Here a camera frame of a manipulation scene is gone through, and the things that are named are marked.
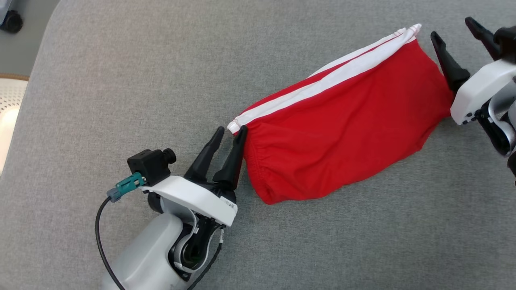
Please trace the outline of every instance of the red shorts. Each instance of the red shorts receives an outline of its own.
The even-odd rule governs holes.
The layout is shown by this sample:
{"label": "red shorts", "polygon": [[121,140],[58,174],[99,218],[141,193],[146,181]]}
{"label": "red shorts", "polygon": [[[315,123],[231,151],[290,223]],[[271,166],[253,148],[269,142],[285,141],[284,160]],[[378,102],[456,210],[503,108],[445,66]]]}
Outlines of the red shorts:
{"label": "red shorts", "polygon": [[415,35],[397,32],[251,105],[245,159],[267,204],[321,198],[420,150],[453,94]]}

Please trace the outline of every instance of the white stripe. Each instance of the white stripe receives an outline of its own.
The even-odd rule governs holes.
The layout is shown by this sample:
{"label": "white stripe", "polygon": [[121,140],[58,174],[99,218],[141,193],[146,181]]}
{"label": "white stripe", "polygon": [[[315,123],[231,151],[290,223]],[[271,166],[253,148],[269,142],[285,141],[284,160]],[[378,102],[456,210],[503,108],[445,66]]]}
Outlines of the white stripe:
{"label": "white stripe", "polygon": [[368,51],[370,49],[373,49],[373,48],[375,48],[377,46],[380,46],[381,44],[383,44],[383,43],[385,43],[385,42],[395,38],[396,36],[399,36],[399,35],[403,34],[406,30],[407,30],[406,28],[402,28],[402,29],[394,32],[393,34],[378,40],[377,42],[375,42],[375,43],[373,43],[371,45],[368,45],[368,46],[366,46],[364,48],[361,48],[361,49],[359,49],[357,51],[354,51],[354,52],[352,52],[350,54],[347,54],[347,55],[345,55],[345,56],[343,56],[343,57],[341,57],[339,59],[336,59],[336,60],[330,62],[329,64],[325,65],[324,67],[318,69],[316,72],[314,72],[310,76],[316,75],[316,74],[318,74],[320,72],[323,72],[323,71],[325,71],[325,70],[327,70],[329,68],[333,68],[334,66],[340,65],[343,62],[347,62],[348,60],[353,59],[353,58],[355,58],[355,57],[365,53],[366,51]]}
{"label": "white stripe", "polygon": [[[399,37],[396,39],[393,39],[392,41],[386,42],[384,41],[384,44],[381,44],[378,48],[376,48],[373,51],[370,51],[368,53],[365,53],[347,64],[343,65],[342,67],[336,69],[335,71],[331,72],[324,78],[322,78],[320,81],[315,82],[313,84],[309,84],[307,86],[304,86],[300,89],[297,89],[291,93],[288,93],[286,95],[280,96],[274,100],[271,100],[269,102],[266,102],[258,107],[252,108],[248,111],[243,112],[240,116],[236,117],[229,125],[228,129],[231,131],[231,133],[236,133],[238,130],[240,130],[240,127],[242,125],[248,124],[249,122],[269,115],[271,113],[274,113],[278,110],[284,109],[288,106],[291,106],[299,101],[308,99],[312,96],[315,96],[337,84],[340,84],[344,82],[347,79],[350,79],[354,76],[357,76],[365,71],[368,71],[378,64],[382,63],[384,60],[391,57],[394,53],[396,53],[403,45],[406,43],[412,42],[415,40],[415,35],[419,32],[421,28],[421,24],[416,24],[409,29],[400,29],[394,34],[383,38],[382,40],[394,38],[396,33],[401,33],[400,31],[403,31]],[[369,45],[368,47],[365,47],[359,51],[360,53],[351,53],[349,55],[354,54],[360,55],[361,53],[370,50],[371,48],[378,46],[377,43],[381,43],[382,40]],[[341,62],[335,61],[335,64],[331,65],[334,62],[329,63],[328,65],[324,67],[333,67],[339,63],[342,63],[346,60],[343,60]]]}

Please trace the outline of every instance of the red fabric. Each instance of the red fabric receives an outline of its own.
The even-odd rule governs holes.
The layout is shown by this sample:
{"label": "red fabric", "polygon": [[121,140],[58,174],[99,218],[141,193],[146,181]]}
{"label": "red fabric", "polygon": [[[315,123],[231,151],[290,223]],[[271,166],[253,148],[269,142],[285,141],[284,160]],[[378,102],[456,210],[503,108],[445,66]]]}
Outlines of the red fabric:
{"label": "red fabric", "polygon": [[412,41],[373,69],[248,123],[251,183],[267,204],[324,197],[419,151],[452,102],[437,65]]}

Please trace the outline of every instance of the white object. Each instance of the white object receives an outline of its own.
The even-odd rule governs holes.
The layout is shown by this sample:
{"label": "white object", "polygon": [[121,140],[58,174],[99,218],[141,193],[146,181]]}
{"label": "white object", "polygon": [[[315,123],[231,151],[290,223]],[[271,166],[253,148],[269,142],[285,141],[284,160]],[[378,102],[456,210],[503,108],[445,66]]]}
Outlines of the white object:
{"label": "white object", "polygon": [[27,83],[26,80],[0,78],[0,175],[3,172]]}
{"label": "white object", "polygon": [[[167,259],[167,251],[182,229],[183,222],[177,216],[161,214],[124,249],[112,269],[127,290],[186,288],[186,282],[170,267]],[[107,272],[102,279],[102,289],[118,290]]]}
{"label": "white object", "polygon": [[181,176],[169,176],[154,186],[142,186],[161,197],[180,204],[203,216],[214,218],[218,223],[231,226],[238,208],[227,199],[220,199],[211,191]]}
{"label": "white object", "polygon": [[476,110],[497,94],[514,94],[516,66],[502,59],[482,67],[457,91],[450,113],[453,120],[462,125],[475,117]]}

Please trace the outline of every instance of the wooden edge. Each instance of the wooden edge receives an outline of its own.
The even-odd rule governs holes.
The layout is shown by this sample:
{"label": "wooden edge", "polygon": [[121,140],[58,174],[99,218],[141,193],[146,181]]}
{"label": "wooden edge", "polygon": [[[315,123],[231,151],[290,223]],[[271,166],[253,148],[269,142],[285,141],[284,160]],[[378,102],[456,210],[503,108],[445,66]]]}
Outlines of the wooden edge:
{"label": "wooden edge", "polygon": [[10,74],[10,73],[0,73],[0,78],[9,78],[9,79],[17,79],[17,80],[24,80],[26,82],[29,81],[29,77],[25,75],[19,75],[19,74]]}

